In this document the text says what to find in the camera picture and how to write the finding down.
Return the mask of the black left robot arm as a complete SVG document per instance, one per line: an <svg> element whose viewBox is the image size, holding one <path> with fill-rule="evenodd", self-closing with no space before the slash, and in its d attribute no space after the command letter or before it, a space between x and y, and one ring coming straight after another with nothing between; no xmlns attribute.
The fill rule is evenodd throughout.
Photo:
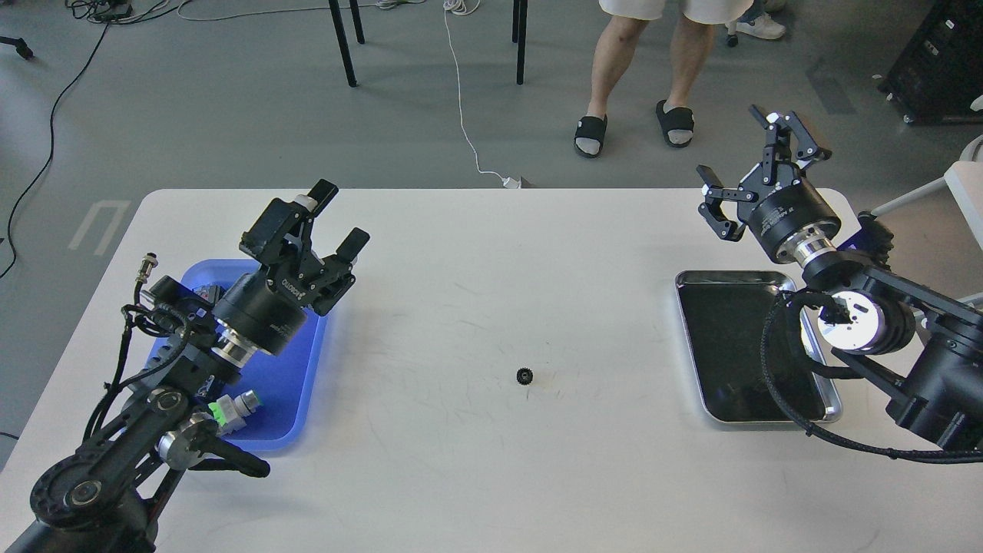
<svg viewBox="0 0 983 553"><path fill-rule="evenodd" d="M152 552L159 518L189 470L263 478L270 466L220 434L207 392L233 384L253 354L278 355L308 312L326 315L355 283L369 235L354 228L317 256L315 219L338 194L320 180L291 202L273 199L243 232L257 262L229 288L201 295L172 277L148 284L148 253L123 305L117 367L85 424L83 441L29 492L35 518L11 552Z"/></svg>

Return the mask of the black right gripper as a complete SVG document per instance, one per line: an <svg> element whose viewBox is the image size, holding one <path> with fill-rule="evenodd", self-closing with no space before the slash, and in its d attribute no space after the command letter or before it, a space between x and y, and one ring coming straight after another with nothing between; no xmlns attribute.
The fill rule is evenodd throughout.
<svg viewBox="0 0 983 553"><path fill-rule="evenodd" d="M747 228L777 265L806 266L835 252L832 238L840 230L840 219L805 180L807 169L828 160L832 151L819 144L794 111L766 114L752 105L749 112L766 131L760 174L749 173L741 189L726 189L712 168L697 165L703 180L699 213L725 241L741 241ZM727 218L724 202L741 204L741 223Z"/></svg>

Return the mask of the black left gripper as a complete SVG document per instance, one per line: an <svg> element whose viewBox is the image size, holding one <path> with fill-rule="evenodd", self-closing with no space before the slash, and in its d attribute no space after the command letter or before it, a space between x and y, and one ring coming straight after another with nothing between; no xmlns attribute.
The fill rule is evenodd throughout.
<svg viewBox="0 0 983 553"><path fill-rule="evenodd" d="M338 194L324 179L292 202L273 198L252 227L243 232L239 249L260 265L299 266L315 259L310 232L313 221ZM293 276L285 267L242 274L212 310L215 319L239 342L267 355L278 355L305 325L309 313L326 316L354 286L353 266L371 235L355 227L322 269Z"/></svg>

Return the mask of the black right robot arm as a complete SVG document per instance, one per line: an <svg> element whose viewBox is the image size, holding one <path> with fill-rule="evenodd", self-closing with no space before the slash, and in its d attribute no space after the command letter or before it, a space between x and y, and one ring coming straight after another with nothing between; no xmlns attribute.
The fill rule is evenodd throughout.
<svg viewBox="0 0 983 553"><path fill-rule="evenodd" d="M779 293L760 339L766 388L777 407L807 436L858 452L902 461L979 463L981 454L981 312L962 301L894 274L892 234L871 214L845 244L832 239L842 224L808 182L807 168L828 160L794 112L750 113L764 129L762 158L727 189L700 165L699 212L722 240L756 238L773 263L796 263L805 286ZM782 313L796 366L829 380L870 381L889 397L887 413L934 449L872 447L818 427L777 388L766 353Z"/></svg>

